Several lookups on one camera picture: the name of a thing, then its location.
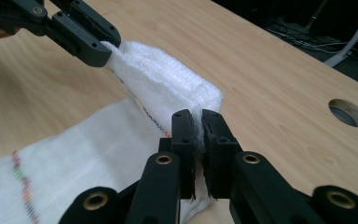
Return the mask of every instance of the wooden table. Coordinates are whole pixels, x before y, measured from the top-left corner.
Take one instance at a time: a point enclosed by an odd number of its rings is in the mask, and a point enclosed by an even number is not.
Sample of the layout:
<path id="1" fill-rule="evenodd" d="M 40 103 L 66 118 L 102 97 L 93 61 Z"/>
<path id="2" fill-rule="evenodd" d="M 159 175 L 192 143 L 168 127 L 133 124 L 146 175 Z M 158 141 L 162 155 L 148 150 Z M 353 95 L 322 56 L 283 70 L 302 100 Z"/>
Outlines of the wooden table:
<path id="1" fill-rule="evenodd" d="M 49 15 L 57 8 L 47 2 Z M 358 83 L 207 0 L 89 4 L 124 40 L 161 48 L 225 94 L 222 114 L 244 150 L 263 154 L 307 194 L 336 185 L 358 194 L 358 128 L 333 99 L 358 106 Z M 0 39 L 0 157 L 77 124 L 128 93 L 47 37 Z M 230 223 L 227 201 L 191 223 Z"/>

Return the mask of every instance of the colored stitching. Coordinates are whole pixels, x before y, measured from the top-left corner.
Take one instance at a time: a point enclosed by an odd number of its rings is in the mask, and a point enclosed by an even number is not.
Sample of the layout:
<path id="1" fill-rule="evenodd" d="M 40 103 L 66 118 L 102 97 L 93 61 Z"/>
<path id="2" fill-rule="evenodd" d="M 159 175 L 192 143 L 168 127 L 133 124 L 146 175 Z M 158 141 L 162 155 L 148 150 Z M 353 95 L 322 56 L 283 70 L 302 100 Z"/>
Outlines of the colored stitching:
<path id="1" fill-rule="evenodd" d="M 126 87 L 127 85 L 124 83 L 123 80 L 121 80 L 121 78 L 117 77 L 118 80 L 120 80 L 121 83 L 123 83 Z M 147 111 L 146 107 L 144 106 L 144 104 L 142 103 L 142 101 L 129 89 L 127 88 L 127 90 L 129 90 L 130 94 L 139 102 L 139 104 L 142 106 L 142 109 L 144 110 L 144 112 L 146 113 L 146 115 L 157 125 L 157 127 L 162 131 L 162 133 L 164 133 L 164 135 L 166 137 L 171 137 L 170 133 L 168 131 L 166 131 L 159 123 L 156 119 L 154 119 L 149 112 Z"/>
<path id="2" fill-rule="evenodd" d="M 13 162 L 13 172 L 18 180 L 22 183 L 22 200 L 24 201 L 25 209 L 27 210 L 28 217 L 33 221 L 34 224 L 38 224 L 39 217 L 37 216 L 34 206 L 32 205 L 32 196 L 30 190 L 30 179 L 25 175 L 25 173 L 21 169 L 21 161 L 19 157 L 18 151 L 14 151 L 11 154 L 11 161 Z"/>

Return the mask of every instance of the folded towel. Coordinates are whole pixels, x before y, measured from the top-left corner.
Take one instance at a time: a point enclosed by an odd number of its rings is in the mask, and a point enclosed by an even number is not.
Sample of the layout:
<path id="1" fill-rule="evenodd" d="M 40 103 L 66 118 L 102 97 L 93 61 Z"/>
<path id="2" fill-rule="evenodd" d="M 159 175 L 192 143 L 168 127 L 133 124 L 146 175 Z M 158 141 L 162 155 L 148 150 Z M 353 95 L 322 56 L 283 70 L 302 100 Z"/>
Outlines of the folded towel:
<path id="1" fill-rule="evenodd" d="M 137 181 L 160 137 L 171 135 L 171 115 L 189 109 L 202 136 L 202 108 L 219 110 L 221 92 L 159 49 L 123 42 L 107 67 L 136 99 L 109 105 L 67 131 L 0 159 L 0 223 L 58 223 L 81 192 L 122 191 Z M 182 201 L 181 222 L 211 203 Z"/>

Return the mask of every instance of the light wood surface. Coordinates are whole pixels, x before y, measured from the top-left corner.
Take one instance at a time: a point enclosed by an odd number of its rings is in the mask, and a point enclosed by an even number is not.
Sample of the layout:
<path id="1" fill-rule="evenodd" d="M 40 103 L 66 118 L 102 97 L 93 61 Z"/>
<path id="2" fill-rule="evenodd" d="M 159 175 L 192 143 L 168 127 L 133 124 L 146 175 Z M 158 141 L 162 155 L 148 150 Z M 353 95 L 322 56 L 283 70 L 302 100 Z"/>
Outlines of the light wood surface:
<path id="1" fill-rule="evenodd" d="M 244 150 L 263 154 L 307 194 L 336 185 L 358 194 L 358 128 L 328 104 L 358 106 L 358 83 L 207 0 L 89 4 L 124 40 L 161 48 L 225 94 L 222 114 Z M 49 15 L 57 8 L 46 2 Z M 128 93 L 47 37 L 0 39 L 0 157 L 86 119 Z M 231 223 L 227 201 L 191 223 Z"/>

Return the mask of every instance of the white cloth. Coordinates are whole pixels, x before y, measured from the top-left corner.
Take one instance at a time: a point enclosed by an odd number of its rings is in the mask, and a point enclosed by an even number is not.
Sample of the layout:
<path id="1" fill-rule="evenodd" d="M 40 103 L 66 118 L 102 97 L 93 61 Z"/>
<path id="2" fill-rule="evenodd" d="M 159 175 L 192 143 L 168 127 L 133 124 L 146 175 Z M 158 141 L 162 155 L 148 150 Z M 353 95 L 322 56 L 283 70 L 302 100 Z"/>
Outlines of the white cloth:
<path id="1" fill-rule="evenodd" d="M 172 57 L 139 43 L 121 46 L 121 51 L 113 49 L 107 66 L 141 109 L 132 98 L 125 99 L 1 158 L 0 223 L 58 223 L 81 192 L 98 186 L 122 191 L 141 177 L 159 138 L 171 134 L 172 113 L 188 108 L 200 124 L 202 108 L 219 109 L 221 92 Z M 211 201 L 182 201 L 181 221 Z"/>

